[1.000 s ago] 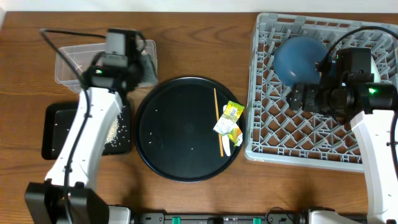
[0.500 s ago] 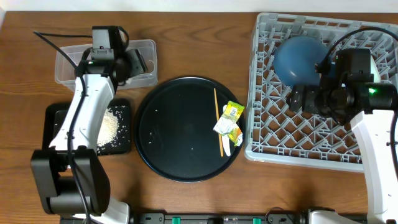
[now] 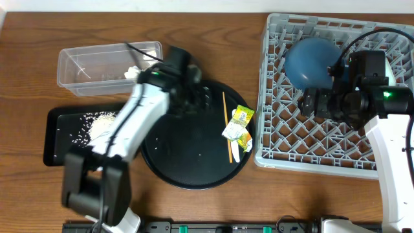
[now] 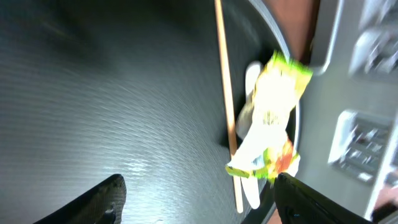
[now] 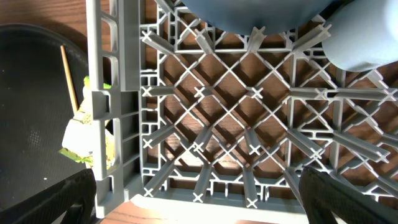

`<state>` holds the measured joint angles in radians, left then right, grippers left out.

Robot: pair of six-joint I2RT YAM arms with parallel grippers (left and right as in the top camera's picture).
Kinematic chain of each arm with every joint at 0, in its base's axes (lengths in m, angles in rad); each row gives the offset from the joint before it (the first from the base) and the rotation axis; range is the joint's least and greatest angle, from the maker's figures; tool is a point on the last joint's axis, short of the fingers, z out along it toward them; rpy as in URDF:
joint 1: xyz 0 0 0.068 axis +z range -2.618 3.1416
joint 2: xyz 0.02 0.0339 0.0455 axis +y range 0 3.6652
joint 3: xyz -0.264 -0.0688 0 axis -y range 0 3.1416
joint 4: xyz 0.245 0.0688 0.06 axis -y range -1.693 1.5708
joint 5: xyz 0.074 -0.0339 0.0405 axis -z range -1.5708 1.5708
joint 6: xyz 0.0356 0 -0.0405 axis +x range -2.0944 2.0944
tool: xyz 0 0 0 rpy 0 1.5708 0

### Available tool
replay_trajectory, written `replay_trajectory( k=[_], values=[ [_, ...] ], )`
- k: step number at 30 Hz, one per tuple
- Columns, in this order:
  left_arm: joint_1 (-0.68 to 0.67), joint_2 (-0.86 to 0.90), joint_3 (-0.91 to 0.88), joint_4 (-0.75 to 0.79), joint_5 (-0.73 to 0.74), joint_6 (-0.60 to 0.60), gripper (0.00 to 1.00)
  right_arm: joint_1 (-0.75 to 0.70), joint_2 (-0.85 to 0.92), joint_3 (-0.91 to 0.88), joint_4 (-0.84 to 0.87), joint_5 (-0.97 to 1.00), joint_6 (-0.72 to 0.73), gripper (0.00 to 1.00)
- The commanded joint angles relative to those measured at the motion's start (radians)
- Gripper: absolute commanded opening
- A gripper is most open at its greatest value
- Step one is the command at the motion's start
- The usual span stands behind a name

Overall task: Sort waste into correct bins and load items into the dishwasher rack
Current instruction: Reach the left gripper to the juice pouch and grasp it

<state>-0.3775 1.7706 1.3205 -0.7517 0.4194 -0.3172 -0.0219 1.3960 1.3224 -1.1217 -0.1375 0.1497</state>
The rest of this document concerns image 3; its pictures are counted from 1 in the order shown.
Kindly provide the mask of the green yellow snack wrapper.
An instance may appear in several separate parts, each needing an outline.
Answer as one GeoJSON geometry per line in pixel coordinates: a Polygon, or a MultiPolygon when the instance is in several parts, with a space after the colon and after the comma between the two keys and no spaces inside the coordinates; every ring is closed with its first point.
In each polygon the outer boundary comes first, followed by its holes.
{"type": "MultiPolygon", "coordinates": [[[[242,105],[237,106],[231,119],[234,123],[236,123],[239,126],[238,136],[236,136],[235,139],[238,139],[242,130],[246,129],[253,115],[254,110],[242,105]]],[[[224,131],[222,132],[222,136],[224,136],[228,140],[232,140],[232,124],[230,123],[230,121],[225,127],[224,131]]]]}

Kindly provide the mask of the white tissue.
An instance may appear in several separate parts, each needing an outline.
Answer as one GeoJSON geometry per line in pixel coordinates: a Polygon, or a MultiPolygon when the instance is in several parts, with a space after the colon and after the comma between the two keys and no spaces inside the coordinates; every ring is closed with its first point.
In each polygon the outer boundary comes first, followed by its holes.
{"type": "Polygon", "coordinates": [[[128,68],[127,72],[124,73],[124,76],[128,80],[137,79],[139,74],[142,72],[142,69],[137,66],[132,66],[128,68]]]}

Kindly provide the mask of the white plastic spoon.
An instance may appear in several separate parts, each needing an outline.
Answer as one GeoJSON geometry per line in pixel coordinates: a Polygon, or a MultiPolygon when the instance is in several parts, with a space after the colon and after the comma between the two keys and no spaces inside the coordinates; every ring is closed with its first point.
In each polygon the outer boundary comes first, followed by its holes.
{"type": "Polygon", "coordinates": [[[233,156],[235,162],[240,162],[239,146],[238,146],[238,143],[235,139],[235,137],[238,136],[239,126],[236,123],[234,123],[232,120],[230,121],[230,123],[232,124],[232,141],[230,143],[232,156],[233,156]]]}

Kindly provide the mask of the orange green torn wrapper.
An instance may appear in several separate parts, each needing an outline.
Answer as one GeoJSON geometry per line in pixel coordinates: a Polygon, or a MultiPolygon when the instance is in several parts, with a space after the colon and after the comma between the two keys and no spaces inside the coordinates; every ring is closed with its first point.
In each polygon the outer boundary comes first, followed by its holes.
{"type": "Polygon", "coordinates": [[[244,152],[250,152],[253,146],[252,136],[249,134],[247,129],[242,130],[239,138],[237,139],[238,145],[243,148],[244,152]]]}

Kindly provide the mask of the pale green bowl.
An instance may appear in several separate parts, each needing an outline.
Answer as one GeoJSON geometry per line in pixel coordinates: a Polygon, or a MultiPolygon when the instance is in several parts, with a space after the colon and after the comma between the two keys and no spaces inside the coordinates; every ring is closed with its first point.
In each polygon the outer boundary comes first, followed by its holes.
{"type": "Polygon", "coordinates": [[[397,82],[388,59],[386,59],[386,76],[388,77],[388,86],[396,86],[397,82]]]}

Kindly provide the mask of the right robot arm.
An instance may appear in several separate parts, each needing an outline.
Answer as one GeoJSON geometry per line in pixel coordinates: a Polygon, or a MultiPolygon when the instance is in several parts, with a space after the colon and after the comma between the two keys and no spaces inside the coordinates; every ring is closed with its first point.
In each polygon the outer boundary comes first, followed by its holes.
{"type": "Polygon", "coordinates": [[[382,231],[413,231],[413,93],[390,85],[383,51],[349,56],[347,80],[331,89],[307,88],[300,101],[303,116],[344,122],[363,129],[376,162],[382,196],[382,231]]]}

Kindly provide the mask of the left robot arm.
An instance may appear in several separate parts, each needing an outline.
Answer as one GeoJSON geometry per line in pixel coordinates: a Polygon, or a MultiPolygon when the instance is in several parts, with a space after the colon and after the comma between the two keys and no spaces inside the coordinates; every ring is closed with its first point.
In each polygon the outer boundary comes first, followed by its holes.
{"type": "Polygon", "coordinates": [[[163,59],[141,68],[139,49],[127,43],[134,66],[124,76],[134,80],[129,100],[113,123],[83,148],[64,158],[62,205],[96,221],[89,232],[137,232],[139,217],[129,207],[129,163],[154,124],[168,111],[194,113],[208,105],[201,70],[184,49],[171,47],[163,59]]]}

